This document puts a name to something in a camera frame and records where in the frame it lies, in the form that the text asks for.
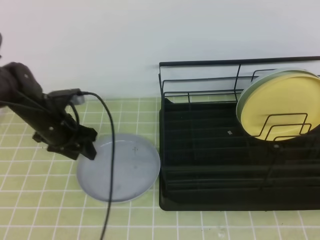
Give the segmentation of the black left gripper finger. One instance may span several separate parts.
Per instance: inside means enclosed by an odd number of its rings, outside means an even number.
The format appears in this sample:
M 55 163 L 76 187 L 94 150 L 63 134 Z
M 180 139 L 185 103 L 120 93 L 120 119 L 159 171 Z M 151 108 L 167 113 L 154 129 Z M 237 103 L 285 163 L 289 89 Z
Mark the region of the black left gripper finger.
M 94 160 L 97 155 L 94 143 L 90 140 L 84 141 L 81 145 L 80 154 L 89 160 Z

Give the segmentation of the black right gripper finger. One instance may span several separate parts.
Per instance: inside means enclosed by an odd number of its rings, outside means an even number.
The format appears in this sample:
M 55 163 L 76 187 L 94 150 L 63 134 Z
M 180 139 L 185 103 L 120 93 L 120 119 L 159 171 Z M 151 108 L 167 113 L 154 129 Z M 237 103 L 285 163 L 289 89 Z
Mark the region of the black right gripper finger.
M 88 139 L 91 142 L 95 142 L 97 139 L 97 131 L 94 128 L 86 127 L 83 125 L 79 126 L 79 137 L 82 139 Z

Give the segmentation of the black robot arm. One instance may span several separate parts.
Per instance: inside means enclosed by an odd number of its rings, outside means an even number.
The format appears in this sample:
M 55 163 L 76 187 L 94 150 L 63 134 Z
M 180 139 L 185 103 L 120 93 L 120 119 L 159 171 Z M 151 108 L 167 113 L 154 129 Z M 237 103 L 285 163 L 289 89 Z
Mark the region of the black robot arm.
M 96 157 L 94 142 L 97 131 L 80 124 L 79 114 L 72 109 L 85 101 L 80 89 L 43 92 L 31 70 L 19 62 L 0 68 L 0 106 L 9 107 L 33 130 L 33 140 L 47 144 L 47 151 L 76 160 L 80 155 Z

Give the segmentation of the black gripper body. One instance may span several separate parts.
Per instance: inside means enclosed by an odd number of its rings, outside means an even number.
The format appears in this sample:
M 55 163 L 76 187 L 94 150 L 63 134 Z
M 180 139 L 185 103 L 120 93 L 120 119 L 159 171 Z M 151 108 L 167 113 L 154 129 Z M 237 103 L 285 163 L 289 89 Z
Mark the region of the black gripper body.
M 33 139 L 47 144 L 49 152 L 77 160 L 81 155 L 81 146 L 87 139 L 79 136 L 80 117 L 75 105 L 54 103 L 43 96 L 44 109 L 31 115 L 31 127 L 35 130 Z

